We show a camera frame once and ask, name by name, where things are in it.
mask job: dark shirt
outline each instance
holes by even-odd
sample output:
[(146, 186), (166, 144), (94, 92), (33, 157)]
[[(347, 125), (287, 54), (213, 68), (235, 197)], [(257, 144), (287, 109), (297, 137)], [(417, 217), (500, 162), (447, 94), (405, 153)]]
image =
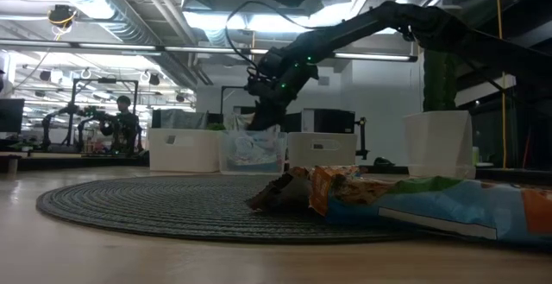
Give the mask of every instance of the dark shirt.
[[(117, 122), (119, 122), (119, 134), (118, 136), (113, 136), (113, 138), (117, 138), (119, 144), (118, 148), (112, 147), (111, 150), (125, 153), (134, 151), (134, 142), (139, 122), (138, 116), (130, 112), (121, 112), (117, 114), (116, 118)], [(114, 133), (113, 125), (102, 127), (100, 130), (105, 136), (110, 136)]]

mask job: man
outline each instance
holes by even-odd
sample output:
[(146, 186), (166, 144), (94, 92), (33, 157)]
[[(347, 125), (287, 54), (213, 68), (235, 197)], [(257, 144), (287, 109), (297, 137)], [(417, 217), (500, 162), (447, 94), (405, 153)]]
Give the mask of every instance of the man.
[[(130, 98), (122, 95), (117, 99), (117, 108), (120, 111), (116, 119), (119, 124), (119, 131), (114, 139), (119, 141), (118, 145), (114, 142), (111, 150), (116, 153), (134, 153), (136, 134), (138, 131), (138, 117), (129, 111)], [(105, 121), (100, 121), (100, 131), (104, 136), (110, 136), (114, 133), (113, 124), (106, 126)]]

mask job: round woven rug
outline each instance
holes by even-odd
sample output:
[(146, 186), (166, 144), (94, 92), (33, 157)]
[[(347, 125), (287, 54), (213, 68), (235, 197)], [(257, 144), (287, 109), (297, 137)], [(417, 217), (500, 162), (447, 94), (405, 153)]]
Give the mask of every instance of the round woven rug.
[(36, 207), (75, 224), (157, 237), (244, 243), (364, 243), (404, 231), (325, 224), (314, 212), (272, 214), (244, 203), (273, 177), (161, 176), (99, 180), (43, 193)]

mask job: white storage bin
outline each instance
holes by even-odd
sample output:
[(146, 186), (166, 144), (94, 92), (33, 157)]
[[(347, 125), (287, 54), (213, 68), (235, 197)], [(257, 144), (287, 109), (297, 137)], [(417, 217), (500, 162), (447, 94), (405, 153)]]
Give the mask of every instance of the white storage bin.
[(151, 171), (218, 171), (218, 132), (202, 129), (150, 129)]
[(290, 167), (351, 166), (356, 161), (356, 135), (290, 133)]
[(404, 120), (411, 176), (475, 177), (472, 118), (467, 111), (423, 112)]
[(281, 132), (221, 131), (222, 174), (273, 174), (284, 172), (287, 134)]

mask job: crumpled wrapper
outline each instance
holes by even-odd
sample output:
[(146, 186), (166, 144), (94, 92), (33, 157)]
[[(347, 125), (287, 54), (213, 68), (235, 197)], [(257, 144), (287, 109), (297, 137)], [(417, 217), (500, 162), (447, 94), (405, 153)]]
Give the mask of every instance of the crumpled wrapper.
[(329, 224), (390, 224), (552, 249), (552, 190), (448, 177), (385, 181), (358, 167), (294, 167), (252, 199), (263, 211), (308, 207)]
[(361, 172), (366, 171), (356, 166), (292, 167), (246, 203), (253, 210), (261, 211), (301, 211), (310, 206), (324, 215), (332, 184), (341, 187), (348, 178)]

